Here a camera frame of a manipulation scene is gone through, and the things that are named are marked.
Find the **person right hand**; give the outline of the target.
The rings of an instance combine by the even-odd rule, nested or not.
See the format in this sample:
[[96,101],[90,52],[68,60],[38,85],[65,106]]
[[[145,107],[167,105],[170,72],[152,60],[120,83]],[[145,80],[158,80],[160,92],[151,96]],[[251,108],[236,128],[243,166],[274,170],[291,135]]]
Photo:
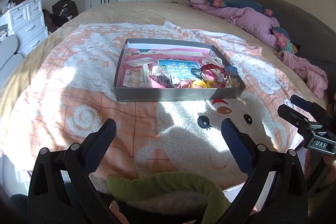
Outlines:
[[330,168],[329,172],[327,173],[324,184],[330,185],[335,181],[336,178],[336,163],[335,163],[335,156],[323,156],[323,160],[325,164]]

